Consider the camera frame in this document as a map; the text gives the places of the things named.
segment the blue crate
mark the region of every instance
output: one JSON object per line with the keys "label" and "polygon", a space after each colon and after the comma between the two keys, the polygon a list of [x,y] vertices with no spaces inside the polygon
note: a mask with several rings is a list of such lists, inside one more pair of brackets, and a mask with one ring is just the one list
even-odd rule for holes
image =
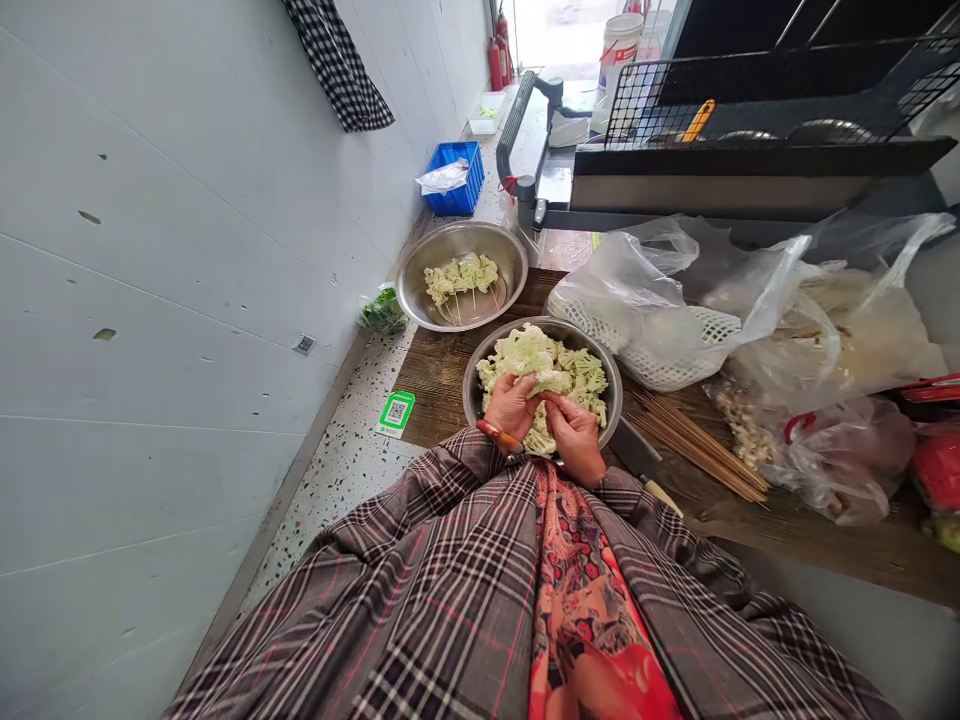
{"label": "blue crate", "polygon": [[483,160],[480,159],[480,143],[440,143],[427,166],[427,172],[436,170],[444,165],[456,162],[458,158],[466,158],[469,165],[467,170],[467,184],[446,195],[433,193],[427,195],[427,202],[433,208],[435,215],[446,217],[449,215],[473,215],[480,199],[480,188],[483,187]]}

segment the green leafy vegetable bag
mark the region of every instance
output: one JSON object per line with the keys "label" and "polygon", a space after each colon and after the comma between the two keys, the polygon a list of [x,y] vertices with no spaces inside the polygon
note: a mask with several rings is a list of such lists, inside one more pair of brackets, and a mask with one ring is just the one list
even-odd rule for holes
{"label": "green leafy vegetable bag", "polygon": [[373,300],[361,296],[363,305],[357,322],[377,335],[393,335],[407,326],[407,316],[397,302],[397,291],[393,283],[385,283],[378,289],[380,294]]}

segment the knife handle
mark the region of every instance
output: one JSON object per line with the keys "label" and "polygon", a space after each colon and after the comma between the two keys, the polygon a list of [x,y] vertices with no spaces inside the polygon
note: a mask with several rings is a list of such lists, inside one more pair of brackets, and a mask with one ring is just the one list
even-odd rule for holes
{"label": "knife handle", "polygon": [[657,485],[657,483],[655,483],[653,480],[647,480],[647,482],[644,483],[644,487],[647,489],[647,492],[657,498],[657,500],[665,502],[667,505],[676,510],[677,515],[679,515],[680,519],[683,520],[683,511],[677,507],[677,504],[673,501],[673,498],[667,495],[666,490]]}

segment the knife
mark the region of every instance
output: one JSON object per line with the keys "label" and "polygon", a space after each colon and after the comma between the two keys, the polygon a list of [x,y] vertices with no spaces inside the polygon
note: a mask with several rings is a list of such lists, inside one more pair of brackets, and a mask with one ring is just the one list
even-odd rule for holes
{"label": "knife", "polygon": [[643,487],[658,500],[676,510],[683,518],[683,511],[677,507],[667,492],[657,483],[660,477],[660,456],[647,439],[627,422],[620,422],[607,441],[607,447],[620,458],[627,469],[643,483]]}

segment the hand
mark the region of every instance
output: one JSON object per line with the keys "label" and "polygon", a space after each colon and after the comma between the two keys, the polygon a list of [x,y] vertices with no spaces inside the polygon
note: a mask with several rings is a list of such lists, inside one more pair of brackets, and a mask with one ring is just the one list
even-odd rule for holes
{"label": "hand", "polygon": [[523,439],[533,425],[533,414],[540,404],[539,397],[527,400],[527,393],[537,384],[537,374],[530,373],[517,380],[516,375],[503,375],[493,386],[490,406],[483,419],[517,440]]}
{"label": "hand", "polygon": [[546,400],[547,427],[557,441],[566,473],[587,490],[596,490],[607,464],[600,456],[597,416],[550,390],[537,393]]}

